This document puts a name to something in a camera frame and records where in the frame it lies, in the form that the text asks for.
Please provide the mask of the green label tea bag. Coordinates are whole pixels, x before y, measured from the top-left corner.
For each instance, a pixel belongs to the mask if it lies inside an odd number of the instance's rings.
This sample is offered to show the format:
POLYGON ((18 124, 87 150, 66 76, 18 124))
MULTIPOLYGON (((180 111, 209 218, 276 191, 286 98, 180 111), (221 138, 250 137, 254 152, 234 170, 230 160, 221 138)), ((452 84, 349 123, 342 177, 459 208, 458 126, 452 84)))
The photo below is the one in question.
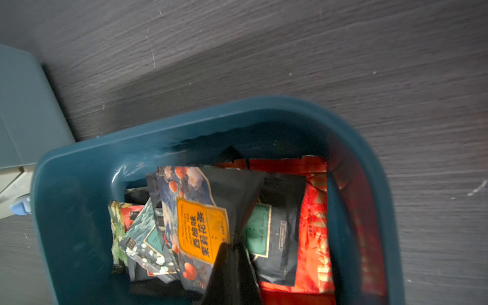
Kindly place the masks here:
POLYGON ((109 216, 111 219, 113 270, 128 266, 128 259, 125 251, 119 246, 125 233, 130 229, 137 216, 143 210, 143 205, 117 202, 112 200, 108 204, 109 216))

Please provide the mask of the teal plastic storage box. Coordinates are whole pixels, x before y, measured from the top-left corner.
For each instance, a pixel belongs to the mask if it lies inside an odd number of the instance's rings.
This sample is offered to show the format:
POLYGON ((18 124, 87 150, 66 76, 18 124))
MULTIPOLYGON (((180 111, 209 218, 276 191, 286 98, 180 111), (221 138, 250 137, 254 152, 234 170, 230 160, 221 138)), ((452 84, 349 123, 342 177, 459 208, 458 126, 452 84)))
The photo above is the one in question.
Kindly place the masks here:
POLYGON ((139 296, 113 275, 108 203, 162 165, 246 158, 326 157, 329 244, 339 304, 404 304, 393 198, 368 143, 330 111, 290 97, 254 97, 161 119, 51 151, 30 200, 55 304, 184 304, 139 296))

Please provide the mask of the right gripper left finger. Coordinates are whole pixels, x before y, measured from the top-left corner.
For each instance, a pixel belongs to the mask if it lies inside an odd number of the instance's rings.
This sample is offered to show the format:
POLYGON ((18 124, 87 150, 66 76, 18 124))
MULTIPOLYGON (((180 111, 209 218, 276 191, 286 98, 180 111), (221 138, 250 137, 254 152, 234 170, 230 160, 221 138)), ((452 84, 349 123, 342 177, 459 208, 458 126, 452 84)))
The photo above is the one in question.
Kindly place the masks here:
POLYGON ((201 304, 224 305, 233 303, 231 296, 231 285, 234 282, 231 271, 234 263, 233 256, 231 245, 222 243, 201 304))

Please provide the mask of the red tea bag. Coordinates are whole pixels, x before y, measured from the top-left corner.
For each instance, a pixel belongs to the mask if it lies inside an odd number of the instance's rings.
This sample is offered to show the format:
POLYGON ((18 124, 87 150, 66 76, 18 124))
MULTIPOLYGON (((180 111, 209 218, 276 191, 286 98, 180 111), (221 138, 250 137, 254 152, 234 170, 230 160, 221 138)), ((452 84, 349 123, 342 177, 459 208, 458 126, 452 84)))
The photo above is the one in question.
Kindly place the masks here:
POLYGON ((292 287, 261 282, 264 304, 335 304, 327 229, 327 162, 321 156, 291 159, 219 161, 216 166, 302 175, 307 186, 299 219, 296 283, 292 287))

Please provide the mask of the orange label tea bag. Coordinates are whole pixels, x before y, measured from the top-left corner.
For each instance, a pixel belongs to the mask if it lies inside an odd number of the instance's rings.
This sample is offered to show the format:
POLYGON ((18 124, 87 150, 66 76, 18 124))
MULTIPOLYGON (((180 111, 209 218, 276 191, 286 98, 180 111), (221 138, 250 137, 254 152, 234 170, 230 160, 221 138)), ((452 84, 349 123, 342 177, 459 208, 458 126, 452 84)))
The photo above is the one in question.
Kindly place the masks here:
POLYGON ((240 239, 266 176, 213 166, 158 168, 164 240, 186 290, 205 293, 221 244, 240 239))

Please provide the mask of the teal label black tea bag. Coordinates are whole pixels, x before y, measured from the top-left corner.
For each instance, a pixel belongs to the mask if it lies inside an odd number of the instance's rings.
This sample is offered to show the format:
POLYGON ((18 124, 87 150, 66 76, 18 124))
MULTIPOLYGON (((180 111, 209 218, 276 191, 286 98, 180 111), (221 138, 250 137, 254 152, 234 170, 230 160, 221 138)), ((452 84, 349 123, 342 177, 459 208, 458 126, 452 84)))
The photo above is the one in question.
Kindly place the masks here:
POLYGON ((269 174, 243 237, 260 282, 292 287, 296 281, 299 222, 306 193, 301 175, 269 174))

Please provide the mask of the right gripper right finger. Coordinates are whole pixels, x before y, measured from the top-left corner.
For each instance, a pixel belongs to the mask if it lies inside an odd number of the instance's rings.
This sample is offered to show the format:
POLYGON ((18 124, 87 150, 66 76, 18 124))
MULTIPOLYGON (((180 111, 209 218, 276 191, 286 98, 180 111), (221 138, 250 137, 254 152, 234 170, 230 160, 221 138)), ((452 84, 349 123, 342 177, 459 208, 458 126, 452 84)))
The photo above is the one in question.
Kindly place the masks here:
POLYGON ((262 304, 255 270, 242 243, 234 248, 234 255, 233 304, 262 304))

